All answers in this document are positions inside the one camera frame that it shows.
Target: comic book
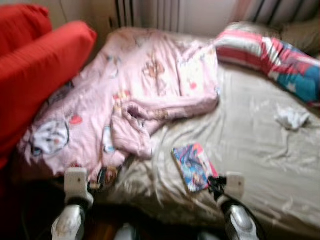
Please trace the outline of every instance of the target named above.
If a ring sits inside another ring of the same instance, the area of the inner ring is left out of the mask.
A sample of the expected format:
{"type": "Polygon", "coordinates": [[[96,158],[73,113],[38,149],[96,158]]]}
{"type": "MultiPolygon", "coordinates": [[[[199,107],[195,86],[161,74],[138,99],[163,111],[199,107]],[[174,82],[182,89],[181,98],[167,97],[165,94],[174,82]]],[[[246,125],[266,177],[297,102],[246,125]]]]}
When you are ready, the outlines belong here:
{"type": "Polygon", "coordinates": [[[209,176],[218,177],[216,169],[199,143],[175,147],[172,155],[191,193],[207,189],[209,176]]]}

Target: bed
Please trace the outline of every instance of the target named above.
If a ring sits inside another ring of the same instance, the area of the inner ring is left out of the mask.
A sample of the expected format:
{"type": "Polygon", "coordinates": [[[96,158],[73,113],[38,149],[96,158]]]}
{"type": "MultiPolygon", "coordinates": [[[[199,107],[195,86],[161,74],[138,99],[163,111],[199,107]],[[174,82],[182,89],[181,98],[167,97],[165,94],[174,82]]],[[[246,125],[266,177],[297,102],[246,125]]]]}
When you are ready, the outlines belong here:
{"type": "MultiPolygon", "coordinates": [[[[195,40],[167,36],[184,43],[195,40]]],[[[243,173],[242,201],[270,239],[320,239],[319,112],[253,70],[219,63],[217,79],[221,92],[216,109],[164,125],[151,137],[152,159],[130,156],[114,187],[97,193],[95,203],[135,206],[170,224],[222,227],[213,196],[187,192],[171,155],[173,147],[198,142],[218,173],[243,173]],[[275,115],[286,107],[308,111],[309,122],[298,131],[285,130],[275,115]]]]}

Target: striped pillow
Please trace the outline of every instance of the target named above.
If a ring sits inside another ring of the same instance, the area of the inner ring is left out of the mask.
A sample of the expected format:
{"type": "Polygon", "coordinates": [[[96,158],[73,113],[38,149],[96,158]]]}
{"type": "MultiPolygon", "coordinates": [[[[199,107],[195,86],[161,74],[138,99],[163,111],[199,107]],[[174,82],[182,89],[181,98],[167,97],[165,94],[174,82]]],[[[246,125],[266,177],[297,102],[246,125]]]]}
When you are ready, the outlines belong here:
{"type": "Polygon", "coordinates": [[[262,70],[263,36],[241,30],[225,30],[214,41],[219,61],[262,70]]]}

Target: red cushion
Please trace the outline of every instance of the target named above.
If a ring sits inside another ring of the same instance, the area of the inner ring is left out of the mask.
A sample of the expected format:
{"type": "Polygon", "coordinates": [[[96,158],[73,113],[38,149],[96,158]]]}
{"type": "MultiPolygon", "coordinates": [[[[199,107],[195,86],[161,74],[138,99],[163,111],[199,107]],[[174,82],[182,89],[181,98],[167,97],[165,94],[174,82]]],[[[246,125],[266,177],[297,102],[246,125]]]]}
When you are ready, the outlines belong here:
{"type": "Polygon", "coordinates": [[[0,7],[0,57],[52,31],[48,10],[16,4],[0,7]]]}
{"type": "Polygon", "coordinates": [[[0,168],[46,98],[78,73],[95,39],[76,21],[0,57],[0,168]]]}

